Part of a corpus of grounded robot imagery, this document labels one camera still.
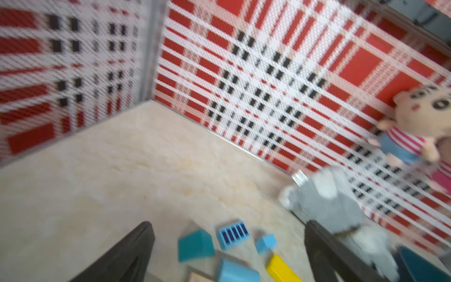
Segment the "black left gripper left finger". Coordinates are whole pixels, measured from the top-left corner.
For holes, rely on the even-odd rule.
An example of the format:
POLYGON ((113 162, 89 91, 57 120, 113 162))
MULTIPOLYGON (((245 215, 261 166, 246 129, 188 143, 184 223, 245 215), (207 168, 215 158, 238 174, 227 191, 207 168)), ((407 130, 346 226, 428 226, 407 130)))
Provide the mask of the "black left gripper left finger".
POLYGON ((154 243, 152 224, 144 221, 72 281, 142 282, 154 243))

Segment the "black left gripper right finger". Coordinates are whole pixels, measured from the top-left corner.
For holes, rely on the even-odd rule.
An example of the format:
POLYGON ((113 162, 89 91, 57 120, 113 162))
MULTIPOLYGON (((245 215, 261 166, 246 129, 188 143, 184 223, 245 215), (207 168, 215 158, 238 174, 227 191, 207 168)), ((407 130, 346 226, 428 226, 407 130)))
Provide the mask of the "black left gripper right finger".
POLYGON ((317 282, 384 282, 330 232, 314 220, 305 225, 304 244, 310 267, 317 282))

